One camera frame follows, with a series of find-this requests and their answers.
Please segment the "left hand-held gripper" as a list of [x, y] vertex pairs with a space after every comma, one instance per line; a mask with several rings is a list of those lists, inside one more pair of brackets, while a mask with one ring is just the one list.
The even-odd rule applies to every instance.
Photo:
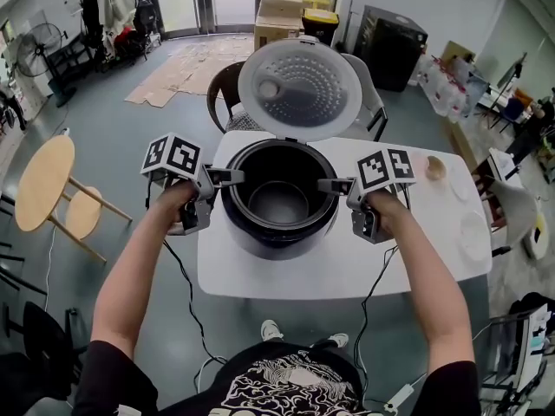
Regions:
[[149, 143], [140, 174], [147, 178], [148, 188], [158, 185], [166, 189], [181, 180], [189, 180], [196, 190], [193, 198], [180, 207], [180, 220], [168, 232], [170, 236], [190, 235], [207, 228], [215, 187], [245, 182], [245, 173], [241, 170], [207, 169], [202, 162], [202, 148], [176, 133], [165, 134]]

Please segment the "black pot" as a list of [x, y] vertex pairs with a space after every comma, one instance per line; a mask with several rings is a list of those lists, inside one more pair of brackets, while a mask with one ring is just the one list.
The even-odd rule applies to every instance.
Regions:
[[318, 181], [335, 178], [336, 171], [311, 146], [260, 140], [237, 152], [227, 168], [241, 171], [245, 179], [221, 190], [226, 214], [257, 239], [303, 239], [337, 214], [338, 197], [318, 189]]

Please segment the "round steamer plate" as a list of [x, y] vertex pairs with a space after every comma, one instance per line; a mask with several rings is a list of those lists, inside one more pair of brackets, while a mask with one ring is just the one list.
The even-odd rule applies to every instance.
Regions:
[[485, 219], [476, 211], [467, 212], [460, 221], [459, 248], [473, 262], [491, 255], [491, 238]]

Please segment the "person's left hand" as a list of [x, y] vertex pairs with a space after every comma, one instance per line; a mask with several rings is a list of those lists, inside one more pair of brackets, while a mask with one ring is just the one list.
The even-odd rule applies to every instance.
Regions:
[[197, 190], [190, 181], [180, 181], [166, 188], [155, 202], [166, 231], [170, 231], [181, 221], [180, 209], [197, 196]]

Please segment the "person's right hand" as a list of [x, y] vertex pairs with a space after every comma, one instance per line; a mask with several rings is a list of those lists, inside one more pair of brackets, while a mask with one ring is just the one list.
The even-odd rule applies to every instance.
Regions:
[[366, 200], [369, 206], [379, 214], [381, 227], [393, 237], [411, 217], [408, 208], [386, 189], [368, 193]]

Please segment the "pink plastic cup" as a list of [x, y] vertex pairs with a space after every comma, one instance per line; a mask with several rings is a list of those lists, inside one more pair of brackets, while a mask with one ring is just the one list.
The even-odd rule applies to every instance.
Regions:
[[416, 179], [426, 178], [428, 168], [428, 156], [419, 151], [411, 151], [409, 153], [411, 165]]

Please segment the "large black cabinet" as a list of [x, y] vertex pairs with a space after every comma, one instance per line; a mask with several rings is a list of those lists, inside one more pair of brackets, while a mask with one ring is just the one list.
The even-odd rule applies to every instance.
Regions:
[[427, 40], [428, 33], [411, 18], [366, 5], [353, 55], [367, 65], [376, 88], [400, 93]]

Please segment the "cluster of clear water jugs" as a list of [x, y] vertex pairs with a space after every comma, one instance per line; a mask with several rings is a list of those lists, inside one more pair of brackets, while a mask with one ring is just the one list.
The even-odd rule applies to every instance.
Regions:
[[471, 54], [453, 55], [446, 62], [422, 55], [417, 69], [417, 81], [440, 116], [467, 117], [489, 87]]

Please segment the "person's left white shoe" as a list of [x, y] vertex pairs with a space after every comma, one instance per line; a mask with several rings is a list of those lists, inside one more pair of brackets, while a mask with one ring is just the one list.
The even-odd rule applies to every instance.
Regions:
[[264, 320], [260, 329], [262, 341], [283, 340], [284, 335], [278, 325], [272, 320]]

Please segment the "black bin yellow lid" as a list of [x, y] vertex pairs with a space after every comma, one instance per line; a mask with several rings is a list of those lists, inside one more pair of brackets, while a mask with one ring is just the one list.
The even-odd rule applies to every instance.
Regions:
[[332, 11], [304, 8], [302, 23], [305, 35], [313, 36], [319, 42], [330, 46], [339, 25], [339, 17]]

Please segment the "small white low table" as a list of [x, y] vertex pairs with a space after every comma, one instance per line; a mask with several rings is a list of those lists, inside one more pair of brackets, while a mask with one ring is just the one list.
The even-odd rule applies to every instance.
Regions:
[[519, 173], [519, 166], [514, 163], [513, 156], [509, 153], [490, 147], [488, 159], [493, 164], [501, 180], [507, 181]]

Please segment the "black low shelf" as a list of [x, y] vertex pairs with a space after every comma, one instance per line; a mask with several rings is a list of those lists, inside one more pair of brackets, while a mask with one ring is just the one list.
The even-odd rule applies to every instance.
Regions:
[[93, 54], [82, 42], [82, 35], [62, 42], [62, 47], [46, 58], [47, 76], [68, 84], [85, 78], [93, 70]]

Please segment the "black bag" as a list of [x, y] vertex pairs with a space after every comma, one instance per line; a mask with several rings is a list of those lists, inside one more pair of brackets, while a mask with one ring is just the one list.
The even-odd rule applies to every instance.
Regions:
[[513, 315], [526, 311], [534, 311], [544, 305], [547, 306], [547, 310], [550, 313], [555, 313], [555, 299], [543, 296], [538, 292], [530, 292], [525, 294], [521, 299], [515, 301], [509, 308], [508, 313]]

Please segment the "metal shelf trolley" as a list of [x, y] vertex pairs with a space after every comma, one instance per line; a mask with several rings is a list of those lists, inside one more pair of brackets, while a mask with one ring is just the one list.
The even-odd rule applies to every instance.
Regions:
[[546, 305], [494, 317], [484, 329], [490, 348], [480, 387], [482, 416], [513, 416], [527, 401], [534, 381], [545, 371]]

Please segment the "black pedestal fan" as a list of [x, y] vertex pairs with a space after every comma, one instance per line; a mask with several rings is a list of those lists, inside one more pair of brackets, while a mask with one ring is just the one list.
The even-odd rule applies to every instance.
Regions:
[[22, 35], [16, 51], [16, 65], [21, 74], [29, 78], [49, 73], [49, 87], [55, 105], [66, 105], [76, 89], [66, 89], [66, 84], [53, 61], [54, 54], [62, 47], [62, 32], [52, 23], [41, 23]]

